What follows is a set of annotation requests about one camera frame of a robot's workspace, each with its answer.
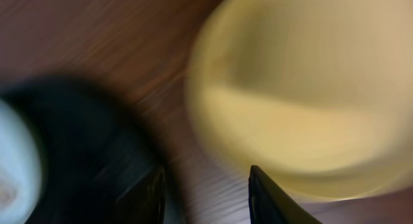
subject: brown wooden surface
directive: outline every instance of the brown wooden surface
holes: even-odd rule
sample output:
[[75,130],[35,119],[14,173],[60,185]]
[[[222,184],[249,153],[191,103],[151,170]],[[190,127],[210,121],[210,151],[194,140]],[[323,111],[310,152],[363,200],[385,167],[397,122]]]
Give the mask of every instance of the brown wooden surface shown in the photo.
[[[190,223],[249,223],[248,182],[213,163],[184,106],[185,63],[222,0],[0,0],[0,83],[65,72],[117,92],[156,127]],[[304,205],[323,223],[413,223],[413,191]]]

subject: wooden table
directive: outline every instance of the wooden table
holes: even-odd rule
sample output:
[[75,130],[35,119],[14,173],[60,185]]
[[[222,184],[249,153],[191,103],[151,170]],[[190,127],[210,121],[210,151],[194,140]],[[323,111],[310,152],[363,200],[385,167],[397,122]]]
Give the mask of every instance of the wooden table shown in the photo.
[[[196,141],[183,88],[190,47],[222,0],[0,0],[0,84],[38,74],[88,77],[136,107],[165,143],[189,223],[250,223],[248,181]],[[413,223],[413,191],[304,205],[324,223]]]

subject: wood grain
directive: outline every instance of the wood grain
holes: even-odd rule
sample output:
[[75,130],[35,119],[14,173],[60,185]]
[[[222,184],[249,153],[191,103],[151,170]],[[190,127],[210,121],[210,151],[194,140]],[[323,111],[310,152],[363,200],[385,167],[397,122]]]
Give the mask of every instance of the wood grain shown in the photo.
[[[250,223],[248,181],[213,162],[187,118],[190,48],[222,0],[0,0],[0,84],[39,74],[85,76],[153,126],[179,172],[190,223]],[[413,191],[304,205],[324,223],[413,223]]]

